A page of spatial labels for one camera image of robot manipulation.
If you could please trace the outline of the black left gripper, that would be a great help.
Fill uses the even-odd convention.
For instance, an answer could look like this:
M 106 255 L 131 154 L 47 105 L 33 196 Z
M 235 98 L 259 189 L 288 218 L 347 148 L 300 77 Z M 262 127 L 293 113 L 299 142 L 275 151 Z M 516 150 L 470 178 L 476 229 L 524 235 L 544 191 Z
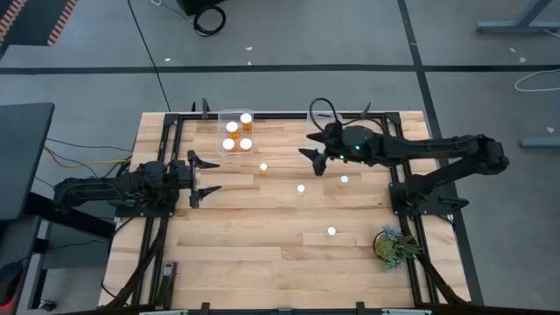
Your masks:
M 187 152 L 188 164 L 186 164 L 184 160 L 171 161 L 168 173 L 170 188 L 176 193 L 176 195 L 179 195 L 179 191 L 182 189 L 188 189 L 190 191 L 189 206 L 191 208 L 199 208 L 200 199 L 204 199 L 210 193 L 221 189 L 221 185 L 217 185 L 198 190 L 196 178 L 197 159 L 198 156 L 195 151 L 189 150 Z M 201 158 L 199 159 L 200 169 L 213 169 L 218 167 L 220 167 L 219 164 L 207 162 Z

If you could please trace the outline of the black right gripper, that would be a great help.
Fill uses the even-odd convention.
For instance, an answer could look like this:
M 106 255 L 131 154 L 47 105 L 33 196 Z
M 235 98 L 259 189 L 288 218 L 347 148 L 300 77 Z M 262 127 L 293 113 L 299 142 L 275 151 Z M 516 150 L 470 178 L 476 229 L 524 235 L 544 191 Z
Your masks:
M 344 127 L 339 122 L 331 122 L 326 125 L 324 131 L 310 133 L 306 137 L 325 145 L 322 153 L 317 150 L 298 149 L 302 155 L 312 161 L 312 168 L 317 176 L 324 174 L 328 159 L 368 166 L 378 164 L 380 161 L 381 135 L 363 126 Z

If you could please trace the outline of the black rectangular device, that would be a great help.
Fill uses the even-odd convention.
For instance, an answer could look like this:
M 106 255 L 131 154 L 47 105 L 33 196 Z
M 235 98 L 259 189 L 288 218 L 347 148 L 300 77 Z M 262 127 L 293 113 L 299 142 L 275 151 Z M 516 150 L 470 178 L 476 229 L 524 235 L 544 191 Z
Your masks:
M 172 306 L 172 295 L 174 290 L 175 279 L 178 271 L 177 262 L 168 262 L 164 268 L 164 277 L 161 283 L 160 302 L 165 310 L 169 310 Z

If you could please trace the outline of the small potted succulent plant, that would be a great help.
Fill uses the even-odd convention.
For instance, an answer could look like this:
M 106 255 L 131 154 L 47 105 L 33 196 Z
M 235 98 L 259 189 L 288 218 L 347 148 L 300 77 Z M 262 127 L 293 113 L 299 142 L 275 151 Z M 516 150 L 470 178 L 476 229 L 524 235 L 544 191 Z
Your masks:
M 422 247 L 413 236 L 404 234 L 400 229 L 384 225 L 373 240 L 373 250 L 385 265 L 383 270 L 390 272 L 400 268 L 408 259 L 414 260 Z

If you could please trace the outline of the black box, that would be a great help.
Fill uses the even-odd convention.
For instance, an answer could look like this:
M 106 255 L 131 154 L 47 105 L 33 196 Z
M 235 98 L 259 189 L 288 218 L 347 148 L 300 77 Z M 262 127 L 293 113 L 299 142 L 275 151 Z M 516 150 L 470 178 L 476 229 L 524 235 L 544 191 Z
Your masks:
M 187 16 L 195 15 L 201 9 L 217 5 L 225 0 L 176 0 L 179 7 Z

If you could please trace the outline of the black desk top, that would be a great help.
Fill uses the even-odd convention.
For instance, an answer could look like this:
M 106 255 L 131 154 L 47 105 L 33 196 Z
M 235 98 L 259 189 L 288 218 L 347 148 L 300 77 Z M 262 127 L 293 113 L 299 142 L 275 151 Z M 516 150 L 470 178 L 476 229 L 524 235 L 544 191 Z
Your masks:
M 31 189 L 53 111 L 49 102 L 0 106 L 0 221 L 35 212 Z

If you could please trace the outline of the grey metal table foot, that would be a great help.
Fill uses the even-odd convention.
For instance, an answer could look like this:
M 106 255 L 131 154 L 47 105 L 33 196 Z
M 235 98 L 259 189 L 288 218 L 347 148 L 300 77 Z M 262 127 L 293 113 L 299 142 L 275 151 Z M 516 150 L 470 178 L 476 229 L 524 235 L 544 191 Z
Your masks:
M 512 21 L 478 22 L 476 32 L 524 33 L 560 31 L 560 22 L 535 21 L 535 19 L 552 3 L 553 0 L 534 0 L 524 11 Z
M 560 136 L 522 137 L 519 145 L 523 148 L 560 149 Z

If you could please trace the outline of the black mat with striped edge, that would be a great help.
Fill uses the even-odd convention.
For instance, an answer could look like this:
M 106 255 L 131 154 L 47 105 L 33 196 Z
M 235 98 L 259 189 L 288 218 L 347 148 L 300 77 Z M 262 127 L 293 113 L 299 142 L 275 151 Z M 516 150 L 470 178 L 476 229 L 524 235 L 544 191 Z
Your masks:
M 78 0 L 0 0 L 0 44 L 53 46 Z

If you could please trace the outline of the black metal table frame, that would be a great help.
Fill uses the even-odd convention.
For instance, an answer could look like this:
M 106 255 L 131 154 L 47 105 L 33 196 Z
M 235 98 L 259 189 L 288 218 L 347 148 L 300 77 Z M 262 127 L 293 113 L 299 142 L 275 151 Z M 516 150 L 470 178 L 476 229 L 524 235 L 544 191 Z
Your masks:
M 443 302 L 418 262 L 385 272 L 373 240 L 383 225 L 400 226 L 389 185 L 431 172 L 432 160 L 386 169 L 334 162 L 313 174 L 305 147 L 305 112 L 255 114 L 252 154 L 216 150 L 218 114 L 143 114 L 134 165 L 184 158 L 189 150 L 220 167 L 199 174 L 201 186 L 221 186 L 199 208 L 182 192 L 168 220 L 162 262 L 177 262 L 172 308 L 189 315 L 375 314 Z M 259 165 L 268 165 L 263 176 Z M 340 177 L 349 177 L 346 187 Z M 305 192 L 298 195 L 297 186 Z M 328 237 L 326 230 L 337 233 Z

